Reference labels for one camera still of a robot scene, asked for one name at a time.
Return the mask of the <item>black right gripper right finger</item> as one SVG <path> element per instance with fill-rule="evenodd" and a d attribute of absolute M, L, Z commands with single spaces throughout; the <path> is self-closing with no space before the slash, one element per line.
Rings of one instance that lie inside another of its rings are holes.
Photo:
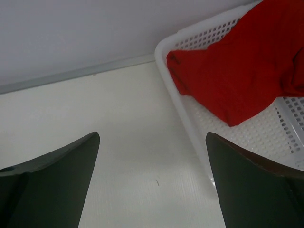
<path fill-rule="evenodd" d="M 216 133 L 206 145 L 227 228 L 302 228 L 304 173 L 243 149 Z"/>

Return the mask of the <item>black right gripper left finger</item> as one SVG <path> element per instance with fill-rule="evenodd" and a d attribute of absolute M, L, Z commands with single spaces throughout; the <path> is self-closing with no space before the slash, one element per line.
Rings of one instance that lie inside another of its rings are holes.
<path fill-rule="evenodd" d="M 75 142 L 0 171 L 2 228 L 77 228 L 100 136 Z"/>

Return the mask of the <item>red t shirt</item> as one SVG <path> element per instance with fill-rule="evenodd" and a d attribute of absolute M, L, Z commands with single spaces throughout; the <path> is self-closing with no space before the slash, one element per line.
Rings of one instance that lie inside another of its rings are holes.
<path fill-rule="evenodd" d="M 303 96 L 304 3 L 264 0 L 207 49 L 166 58 L 180 94 L 239 125 L 280 96 Z"/>

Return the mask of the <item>white perforated plastic basket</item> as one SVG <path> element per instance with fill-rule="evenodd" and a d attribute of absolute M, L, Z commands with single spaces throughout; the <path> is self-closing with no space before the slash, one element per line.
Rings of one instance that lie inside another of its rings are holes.
<path fill-rule="evenodd" d="M 167 69 L 172 50 L 206 49 L 222 39 L 257 2 L 241 5 L 186 27 L 156 47 L 156 65 L 207 176 L 213 180 L 206 135 L 214 132 L 234 144 L 280 164 L 304 168 L 304 100 L 279 97 L 267 109 L 242 124 L 229 127 L 190 96 L 178 92 Z"/>

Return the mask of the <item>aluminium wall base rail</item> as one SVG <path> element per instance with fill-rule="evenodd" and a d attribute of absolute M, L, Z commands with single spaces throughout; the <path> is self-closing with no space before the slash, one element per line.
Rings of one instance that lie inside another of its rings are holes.
<path fill-rule="evenodd" d="M 23 80 L 7 85 L 0 86 L 0 93 L 7 94 L 37 86 L 44 86 L 52 83 L 66 81 L 74 78 L 96 75 L 99 73 L 112 71 L 125 67 L 132 67 L 140 64 L 145 64 L 155 61 L 154 54 L 147 54 L 138 57 L 127 58 L 123 60 L 112 61 L 104 64 L 84 67 L 81 69 L 71 70 L 63 73 L 57 73 L 53 75 L 43 76 L 34 79 Z"/>

